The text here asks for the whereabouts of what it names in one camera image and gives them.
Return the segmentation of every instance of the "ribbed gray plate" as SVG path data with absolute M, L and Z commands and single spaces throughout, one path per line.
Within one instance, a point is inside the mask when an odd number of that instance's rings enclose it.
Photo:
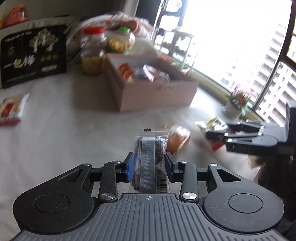
M 184 203 L 174 194 L 123 194 L 115 203 L 102 204 L 84 226 L 60 235 L 19 233 L 15 241 L 130 241 L 130 240 L 287 240 L 275 230 L 256 235 L 227 232 L 213 225 L 199 206 Z

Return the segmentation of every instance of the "snack box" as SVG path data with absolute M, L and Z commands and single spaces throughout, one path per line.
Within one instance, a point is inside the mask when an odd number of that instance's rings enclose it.
M 134 79 L 124 80 L 118 67 L 123 63 L 137 68 L 145 64 L 169 74 L 169 82 L 150 82 Z M 106 57 L 104 75 L 119 110 L 189 106 L 198 89 L 198 81 L 178 71 L 168 62 L 155 56 L 109 53 Z

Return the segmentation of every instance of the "flower pot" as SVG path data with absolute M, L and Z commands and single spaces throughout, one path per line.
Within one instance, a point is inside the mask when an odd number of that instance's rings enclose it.
M 238 110 L 237 108 L 234 107 L 234 105 L 232 103 L 230 103 L 229 101 L 227 102 L 226 106 L 224 107 L 224 110 L 227 112 L 227 114 L 229 114 L 230 116 L 234 117 L 234 118 L 239 118 L 242 114 L 242 112 L 240 110 Z

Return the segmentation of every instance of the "snack wrapper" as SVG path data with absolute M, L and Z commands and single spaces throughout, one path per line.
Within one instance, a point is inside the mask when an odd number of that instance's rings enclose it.
M 13 95 L 0 105 L 0 125 L 18 124 L 30 94 Z
M 203 134 L 205 134 L 207 130 L 225 131 L 225 132 L 229 131 L 228 125 L 217 116 L 209 120 L 207 123 L 204 123 L 203 121 L 196 121 L 195 124 L 199 127 L 200 131 Z M 223 142 L 215 142 L 210 140 L 208 141 L 211 144 L 213 151 L 218 150 L 220 147 L 224 145 Z
M 168 193 L 165 171 L 168 130 L 145 129 L 135 132 L 136 150 L 134 177 L 130 192 L 142 194 Z
M 191 132 L 180 125 L 170 126 L 168 123 L 163 128 L 169 129 L 167 152 L 174 156 L 189 141 Z

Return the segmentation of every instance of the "jar of nuts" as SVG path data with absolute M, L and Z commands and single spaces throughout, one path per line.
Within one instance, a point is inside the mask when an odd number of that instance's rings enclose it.
M 107 38 L 104 27 L 90 26 L 84 29 L 80 55 L 83 73 L 98 75 L 103 72 L 106 45 Z
M 118 53 L 130 51 L 135 44 L 134 34 L 126 27 L 120 27 L 116 32 L 108 36 L 108 39 L 111 50 Z

